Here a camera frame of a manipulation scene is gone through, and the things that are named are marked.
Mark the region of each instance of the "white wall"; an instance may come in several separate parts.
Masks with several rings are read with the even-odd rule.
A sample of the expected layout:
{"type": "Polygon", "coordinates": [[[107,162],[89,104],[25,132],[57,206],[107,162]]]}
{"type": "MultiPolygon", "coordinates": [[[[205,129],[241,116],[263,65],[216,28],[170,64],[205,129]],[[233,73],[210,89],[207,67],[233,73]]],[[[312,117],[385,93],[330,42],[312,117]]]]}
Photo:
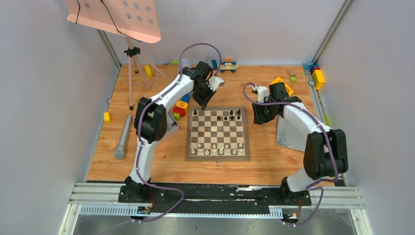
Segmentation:
{"type": "MultiPolygon", "coordinates": [[[[177,60],[185,47],[198,42],[213,44],[223,57],[231,57],[239,64],[306,63],[313,59],[342,3],[343,0],[156,0],[161,40],[135,45],[159,64],[177,60]]],[[[127,64],[125,39],[115,34],[109,37],[121,62],[127,64]]],[[[188,51],[185,57],[198,62],[217,55],[203,46],[188,51]]]]}
{"type": "Polygon", "coordinates": [[[413,0],[357,0],[320,61],[330,123],[347,136],[347,179],[374,234],[413,234],[413,0]]]}
{"type": "Polygon", "coordinates": [[[0,234],[57,234],[117,69],[63,1],[0,8],[0,234]]]}

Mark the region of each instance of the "yellow block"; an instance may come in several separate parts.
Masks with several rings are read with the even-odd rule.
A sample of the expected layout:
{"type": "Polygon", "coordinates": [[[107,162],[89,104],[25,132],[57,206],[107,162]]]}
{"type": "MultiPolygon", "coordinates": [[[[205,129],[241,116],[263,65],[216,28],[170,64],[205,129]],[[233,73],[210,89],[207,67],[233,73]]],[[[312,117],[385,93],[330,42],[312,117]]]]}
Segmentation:
{"type": "Polygon", "coordinates": [[[111,115],[110,113],[106,112],[104,113],[104,122],[110,123],[111,122],[111,115]]]}
{"type": "Polygon", "coordinates": [[[186,112],[189,111],[189,105],[184,101],[177,101],[176,106],[183,108],[186,112]]]}
{"type": "Polygon", "coordinates": [[[324,77],[321,70],[314,70],[311,75],[314,83],[316,84],[316,90],[320,90],[324,86],[324,77]]]}
{"type": "Polygon", "coordinates": [[[147,77],[153,77],[153,74],[151,73],[150,66],[146,65],[144,66],[145,72],[147,73],[147,77]]]}
{"type": "Polygon", "coordinates": [[[270,85],[277,83],[277,82],[283,82],[285,84],[285,88],[287,89],[288,95],[292,95],[294,93],[293,89],[291,89],[287,83],[285,83],[282,78],[277,77],[272,83],[270,83],[270,85]]]}

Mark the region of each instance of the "pink board with holes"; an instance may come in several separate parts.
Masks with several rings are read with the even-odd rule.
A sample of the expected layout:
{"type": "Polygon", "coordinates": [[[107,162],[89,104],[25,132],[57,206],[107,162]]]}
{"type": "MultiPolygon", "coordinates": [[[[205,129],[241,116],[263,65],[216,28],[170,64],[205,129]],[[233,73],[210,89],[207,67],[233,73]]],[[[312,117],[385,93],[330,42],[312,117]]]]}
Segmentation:
{"type": "Polygon", "coordinates": [[[63,0],[68,8],[68,20],[110,33],[118,30],[131,38],[147,43],[156,43],[161,39],[154,0],[63,0]]]}

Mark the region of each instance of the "wooden tabletop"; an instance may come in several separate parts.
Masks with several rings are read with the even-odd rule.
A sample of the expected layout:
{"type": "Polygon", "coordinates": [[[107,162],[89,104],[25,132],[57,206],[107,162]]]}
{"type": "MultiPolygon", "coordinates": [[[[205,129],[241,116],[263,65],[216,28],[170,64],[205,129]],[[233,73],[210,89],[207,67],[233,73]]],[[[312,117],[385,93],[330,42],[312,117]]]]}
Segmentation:
{"type": "MultiPolygon", "coordinates": [[[[169,77],[175,78],[177,66],[159,66],[169,77]]],[[[302,67],[275,66],[240,66],[236,73],[226,71],[219,73],[226,83],[220,87],[208,104],[208,107],[243,106],[247,111],[251,160],[249,162],[188,162],[185,160],[185,142],[187,132],[187,116],[178,121],[180,132],[174,137],[159,143],[152,165],[152,182],[179,183],[212,183],[212,184],[255,184],[279,185],[285,176],[294,174],[302,167],[304,153],[276,144],[277,119],[263,125],[254,125],[254,113],[251,103],[243,96],[242,87],[247,82],[257,86],[268,86],[280,76],[298,96],[307,109],[314,113],[313,103],[302,67]],[[296,83],[290,83],[287,69],[297,72],[296,83]]],[[[133,77],[134,82],[141,82],[139,74],[133,77]]],[[[149,89],[134,87],[134,104],[145,96],[157,94],[170,81],[158,78],[149,89]]],[[[249,94],[253,100],[256,95],[249,94]]],[[[191,100],[190,107],[198,106],[191,100]]],[[[133,167],[137,149],[137,136],[132,127],[128,143],[127,156],[123,160],[114,158],[114,150],[128,114],[135,116],[136,110],[129,110],[128,99],[128,66],[123,66],[116,82],[114,94],[108,108],[112,116],[111,123],[104,123],[98,144],[88,172],[88,180],[123,181],[133,167]]]]}

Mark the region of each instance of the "black wire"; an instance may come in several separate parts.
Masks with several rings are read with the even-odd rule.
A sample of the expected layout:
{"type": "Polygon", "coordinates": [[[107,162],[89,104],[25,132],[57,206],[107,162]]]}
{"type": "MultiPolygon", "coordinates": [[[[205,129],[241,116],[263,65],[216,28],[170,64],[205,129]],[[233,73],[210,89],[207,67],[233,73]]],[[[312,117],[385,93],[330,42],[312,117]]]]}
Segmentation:
{"type": "Polygon", "coordinates": [[[107,5],[105,5],[105,3],[104,3],[104,1],[103,1],[103,0],[100,0],[100,1],[101,1],[101,3],[105,6],[105,9],[107,9],[108,15],[110,15],[111,21],[113,22],[113,24],[114,24],[115,29],[117,30],[117,32],[118,32],[118,33],[120,33],[120,34],[122,34],[122,35],[124,35],[124,36],[127,36],[127,37],[129,37],[129,38],[132,38],[132,39],[134,39],[134,40],[137,40],[137,41],[141,42],[140,40],[135,39],[135,38],[131,37],[130,35],[127,35],[127,34],[125,34],[125,33],[121,32],[121,31],[119,31],[119,30],[118,30],[118,27],[117,27],[117,26],[116,26],[116,24],[115,24],[115,21],[114,21],[113,17],[111,16],[110,11],[108,10],[107,5]]]}
{"type": "Polygon", "coordinates": [[[81,11],[81,4],[79,4],[79,1],[78,1],[78,0],[76,0],[76,1],[78,2],[78,15],[76,15],[76,21],[75,21],[75,24],[77,24],[77,23],[78,23],[79,12],[81,11]]]}

